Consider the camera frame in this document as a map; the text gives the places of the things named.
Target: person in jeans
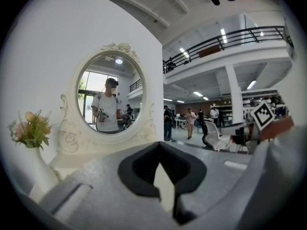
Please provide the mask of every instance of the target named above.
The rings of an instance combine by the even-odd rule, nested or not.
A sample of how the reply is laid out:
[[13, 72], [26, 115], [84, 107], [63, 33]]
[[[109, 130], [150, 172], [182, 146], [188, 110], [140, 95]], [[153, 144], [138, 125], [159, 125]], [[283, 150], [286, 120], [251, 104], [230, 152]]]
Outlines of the person in jeans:
[[188, 139], [192, 138], [194, 123], [196, 119], [195, 113], [191, 111], [191, 108], [188, 109], [188, 113], [186, 114], [187, 125], [188, 125]]
[[164, 106], [164, 137], [171, 139], [172, 137], [172, 122], [173, 114], [167, 105]]

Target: white column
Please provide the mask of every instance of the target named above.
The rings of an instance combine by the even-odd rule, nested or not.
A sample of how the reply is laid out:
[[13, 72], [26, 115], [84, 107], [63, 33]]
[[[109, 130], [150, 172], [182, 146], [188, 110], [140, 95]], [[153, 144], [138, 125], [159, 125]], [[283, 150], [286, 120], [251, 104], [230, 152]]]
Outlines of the white column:
[[243, 122], [243, 101], [242, 101], [242, 94], [241, 89], [238, 85], [238, 81], [236, 79], [236, 73], [233, 65], [225, 66], [230, 91], [231, 91], [231, 103], [232, 103], [232, 123], [242, 123]]

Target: ceiling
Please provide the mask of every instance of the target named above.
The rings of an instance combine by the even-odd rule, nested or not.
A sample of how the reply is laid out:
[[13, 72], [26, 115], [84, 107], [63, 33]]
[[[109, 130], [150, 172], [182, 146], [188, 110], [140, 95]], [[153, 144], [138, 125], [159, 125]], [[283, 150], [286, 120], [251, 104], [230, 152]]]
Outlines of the ceiling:
[[[162, 44], [163, 59], [178, 54], [180, 48], [188, 49], [202, 41], [226, 33], [255, 27], [259, 12], [280, 12], [277, 0], [220, 0], [215, 6], [210, 0], [110, 0], [142, 23]], [[258, 25], [277, 25], [269, 16], [258, 17]], [[242, 90], [255, 78], [253, 89], [268, 88], [279, 82], [290, 69], [289, 62], [238, 66], [235, 68]], [[230, 93], [224, 67], [204, 72], [193, 78], [164, 86], [164, 97], [173, 100], [196, 101], [193, 93], [201, 92], [208, 98], [218, 98]]]
[[[121, 64], [116, 63], [116, 60], [122, 60]], [[91, 70], [103, 71], [111, 69], [127, 74], [134, 74], [136, 69], [124, 58], [118, 56], [106, 56], [95, 60], [89, 67]]]
[[163, 49], [179, 53], [220, 29], [238, 30], [243, 26], [242, 14], [259, 11], [280, 11], [277, 0], [110, 0], [141, 22], [162, 44]]
[[[247, 90], [253, 80], [257, 82], [252, 90], [260, 90], [273, 87], [287, 75], [290, 68], [290, 61], [263, 62], [235, 67], [235, 73], [242, 91]], [[199, 92], [209, 99], [219, 99], [222, 95], [229, 98], [230, 85], [225, 67], [164, 85], [164, 98], [174, 101], [201, 101], [202, 97], [193, 92]]]

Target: jeans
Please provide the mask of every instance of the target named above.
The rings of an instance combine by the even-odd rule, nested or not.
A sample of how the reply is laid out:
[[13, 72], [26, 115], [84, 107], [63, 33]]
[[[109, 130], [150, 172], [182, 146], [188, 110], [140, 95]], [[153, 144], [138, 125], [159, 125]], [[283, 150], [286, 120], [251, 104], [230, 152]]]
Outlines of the jeans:
[[164, 137], [172, 137], [172, 122], [164, 122]]
[[203, 119], [200, 119], [199, 122], [200, 122], [200, 127], [202, 127], [203, 126]]

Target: cap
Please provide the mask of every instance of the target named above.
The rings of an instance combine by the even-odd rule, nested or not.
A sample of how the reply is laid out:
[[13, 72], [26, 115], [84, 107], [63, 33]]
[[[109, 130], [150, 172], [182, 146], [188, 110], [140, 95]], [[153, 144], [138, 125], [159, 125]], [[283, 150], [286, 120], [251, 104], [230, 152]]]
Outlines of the cap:
[[114, 84], [118, 85], [118, 82], [115, 79], [113, 79], [113, 78], [108, 78], [106, 80], [106, 84], [108, 84], [108, 83], [114, 83]]

